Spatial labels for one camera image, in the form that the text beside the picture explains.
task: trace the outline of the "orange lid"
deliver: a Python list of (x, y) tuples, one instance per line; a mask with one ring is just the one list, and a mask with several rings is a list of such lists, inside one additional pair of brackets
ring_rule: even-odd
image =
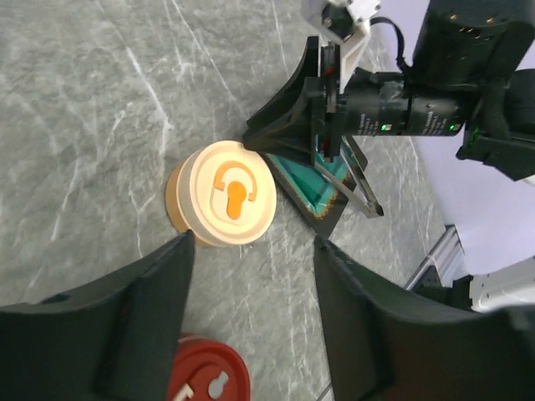
[(204, 338), (181, 340), (167, 401), (250, 401), (251, 384), (239, 354)]

